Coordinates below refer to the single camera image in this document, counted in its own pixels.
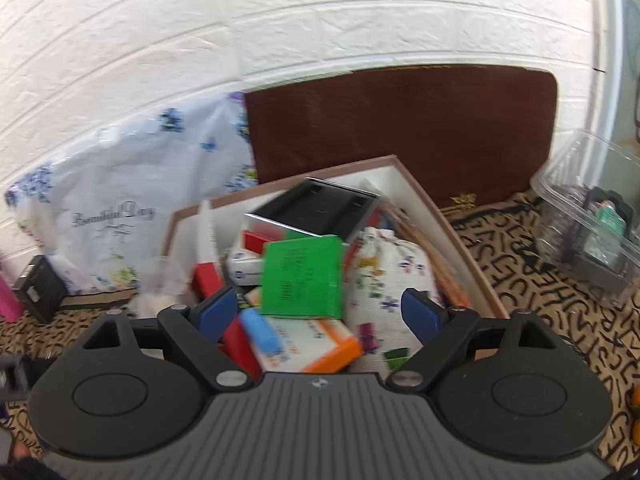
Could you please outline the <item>person's left hand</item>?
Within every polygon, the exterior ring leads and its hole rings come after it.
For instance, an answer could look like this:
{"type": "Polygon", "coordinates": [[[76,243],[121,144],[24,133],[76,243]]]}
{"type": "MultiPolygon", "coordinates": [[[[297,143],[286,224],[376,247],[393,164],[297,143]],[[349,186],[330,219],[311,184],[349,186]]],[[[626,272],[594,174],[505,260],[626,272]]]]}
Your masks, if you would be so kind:
{"type": "Polygon", "coordinates": [[[31,458],[32,453],[30,452],[30,448],[22,441],[15,440],[11,446],[11,460],[15,462],[16,460],[24,460],[25,458],[31,458]]]}

